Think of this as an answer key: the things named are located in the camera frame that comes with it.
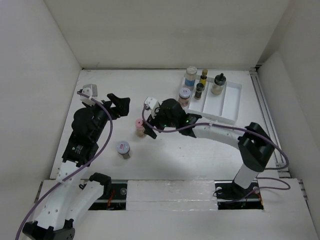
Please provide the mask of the small black pepper grinder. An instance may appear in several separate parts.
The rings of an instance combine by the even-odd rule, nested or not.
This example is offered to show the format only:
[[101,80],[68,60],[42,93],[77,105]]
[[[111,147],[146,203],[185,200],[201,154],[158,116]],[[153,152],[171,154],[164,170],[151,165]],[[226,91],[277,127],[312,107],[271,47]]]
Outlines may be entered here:
[[196,85],[195,94],[194,94],[194,98],[196,100],[199,100],[201,98],[204,88],[205,88],[205,86],[201,82]]

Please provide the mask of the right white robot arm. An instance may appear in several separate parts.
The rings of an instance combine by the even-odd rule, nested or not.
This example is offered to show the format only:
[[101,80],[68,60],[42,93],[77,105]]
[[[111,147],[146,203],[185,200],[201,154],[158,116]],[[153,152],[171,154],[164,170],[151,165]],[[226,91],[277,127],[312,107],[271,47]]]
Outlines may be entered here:
[[217,188],[215,194],[219,199],[235,201],[248,195],[253,190],[252,182],[266,169],[275,150],[270,137],[255,122],[244,128],[214,123],[199,114],[186,113],[173,98],[159,103],[155,98],[147,97],[143,110],[150,111],[149,117],[142,119],[144,133],[153,139],[157,138],[157,133],[178,132],[239,150],[242,166],[230,184]]

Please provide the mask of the yellow bottle cork cap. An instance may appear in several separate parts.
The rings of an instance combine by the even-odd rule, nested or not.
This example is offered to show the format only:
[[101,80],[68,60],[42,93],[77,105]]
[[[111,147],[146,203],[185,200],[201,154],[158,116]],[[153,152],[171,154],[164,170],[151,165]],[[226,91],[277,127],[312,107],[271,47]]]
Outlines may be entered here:
[[201,84],[203,84],[204,87],[206,86],[206,83],[207,83],[207,77],[208,77],[208,70],[206,68],[204,68],[202,70],[202,73],[201,73],[200,79],[199,79],[199,82]]

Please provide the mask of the jar black lid beige contents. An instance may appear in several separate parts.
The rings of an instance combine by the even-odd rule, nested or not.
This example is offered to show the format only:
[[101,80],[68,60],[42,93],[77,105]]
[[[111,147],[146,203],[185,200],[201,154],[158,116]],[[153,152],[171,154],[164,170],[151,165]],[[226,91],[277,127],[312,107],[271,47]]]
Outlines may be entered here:
[[220,74],[216,75],[214,78],[214,81],[213,81],[211,92],[216,96],[220,95],[223,91],[223,88],[224,88],[226,81],[227,81],[227,79],[226,79],[224,73],[220,73]]

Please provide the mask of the tall jar silver lid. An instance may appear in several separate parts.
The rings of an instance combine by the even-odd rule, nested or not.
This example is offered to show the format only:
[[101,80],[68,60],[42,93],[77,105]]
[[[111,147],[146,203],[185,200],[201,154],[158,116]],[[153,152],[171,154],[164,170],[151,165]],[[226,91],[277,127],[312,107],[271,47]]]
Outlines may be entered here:
[[186,69],[184,85],[186,88],[189,88],[191,91],[194,89],[195,81],[197,79],[198,69],[195,66],[189,66]]

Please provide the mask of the dark jar white lid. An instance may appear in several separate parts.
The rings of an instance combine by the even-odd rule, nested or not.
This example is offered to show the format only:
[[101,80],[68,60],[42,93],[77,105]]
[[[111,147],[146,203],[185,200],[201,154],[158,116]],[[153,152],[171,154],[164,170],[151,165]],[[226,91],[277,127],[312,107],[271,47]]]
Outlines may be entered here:
[[131,148],[127,141],[119,141],[116,145],[116,151],[118,154],[125,160],[129,159],[131,157]]

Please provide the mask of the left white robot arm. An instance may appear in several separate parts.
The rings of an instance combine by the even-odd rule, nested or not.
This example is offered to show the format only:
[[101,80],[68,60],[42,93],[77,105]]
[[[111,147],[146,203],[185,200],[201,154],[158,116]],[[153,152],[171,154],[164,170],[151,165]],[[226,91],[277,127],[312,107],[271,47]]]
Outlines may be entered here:
[[56,184],[32,207],[46,200],[40,214],[33,220],[24,220],[22,233],[31,240],[72,240],[76,222],[99,198],[112,198],[114,190],[110,176],[94,173],[83,187],[79,187],[91,163],[104,151],[107,144],[98,146],[98,140],[107,123],[129,114],[130,98],[107,94],[108,100],[97,100],[85,93],[83,107],[73,115],[70,134]]

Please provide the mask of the pink lid spice bottle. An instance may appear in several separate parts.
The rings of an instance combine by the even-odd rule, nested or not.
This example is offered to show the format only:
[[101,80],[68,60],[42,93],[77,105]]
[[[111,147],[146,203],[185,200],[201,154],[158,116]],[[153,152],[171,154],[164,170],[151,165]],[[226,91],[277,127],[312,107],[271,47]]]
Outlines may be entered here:
[[135,132],[138,137],[142,138],[145,136],[145,133],[144,133],[145,128],[143,126],[143,120],[141,118],[139,118],[135,121],[135,129],[136,129]]

